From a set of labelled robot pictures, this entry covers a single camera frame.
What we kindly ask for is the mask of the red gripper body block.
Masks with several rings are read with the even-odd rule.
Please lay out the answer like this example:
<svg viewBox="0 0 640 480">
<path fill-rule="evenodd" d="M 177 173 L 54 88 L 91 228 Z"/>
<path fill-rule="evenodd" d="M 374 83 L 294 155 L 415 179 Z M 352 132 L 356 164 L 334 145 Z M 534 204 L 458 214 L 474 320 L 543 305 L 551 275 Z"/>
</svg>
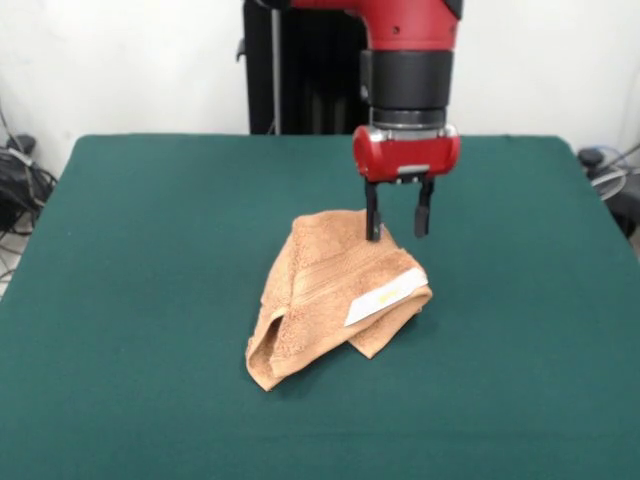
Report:
<svg viewBox="0 0 640 480">
<path fill-rule="evenodd" d="M 359 126 L 353 155 L 367 183 L 396 183 L 448 174 L 456 165 L 461 138 L 450 125 L 436 130 Z"/>
</svg>

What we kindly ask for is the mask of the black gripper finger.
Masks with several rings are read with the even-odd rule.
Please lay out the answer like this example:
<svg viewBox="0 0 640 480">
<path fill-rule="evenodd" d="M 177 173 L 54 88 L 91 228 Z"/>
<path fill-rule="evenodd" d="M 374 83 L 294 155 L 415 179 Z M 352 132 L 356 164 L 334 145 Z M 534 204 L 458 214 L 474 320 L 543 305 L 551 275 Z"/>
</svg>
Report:
<svg viewBox="0 0 640 480">
<path fill-rule="evenodd" d="M 418 203 L 414 213 L 414 234 L 417 238 L 423 238 L 429 233 L 431 199 L 433 192 L 434 180 L 428 177 L 422 178 Z"/>
<path fill-rule="evenodd" d="M 366 239 L 378 242 L 381 238 L 381 219 L 378 206 L 377 183 L 365 180 Z"/>
</svg>

